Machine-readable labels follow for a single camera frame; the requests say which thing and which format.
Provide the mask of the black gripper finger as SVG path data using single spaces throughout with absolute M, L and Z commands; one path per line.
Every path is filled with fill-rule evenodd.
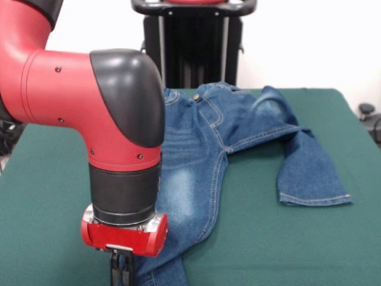
M 122 281 L 124 286 L 136 285 L 135 280 L 135 258 L 132 252 L 125 252 L 123 254 L 125 263 L 122 272 Z
M 113 250 L 110 258 L 110 285 L 121 286 L 123 285 L 122 280 L 122 270 L 123 266 L 121 264 L 120 254 L 116 250 Z

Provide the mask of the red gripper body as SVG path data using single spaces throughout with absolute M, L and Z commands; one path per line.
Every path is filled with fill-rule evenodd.
M 93 205 L 88 205 L 81 221 L 83 242 L 100 250 L 131 251 L 137 256 L 156 257 L 164 247 L 168 219 L 156 213 L 147 223 L 138 226 L 105 225 L 95 219 Z

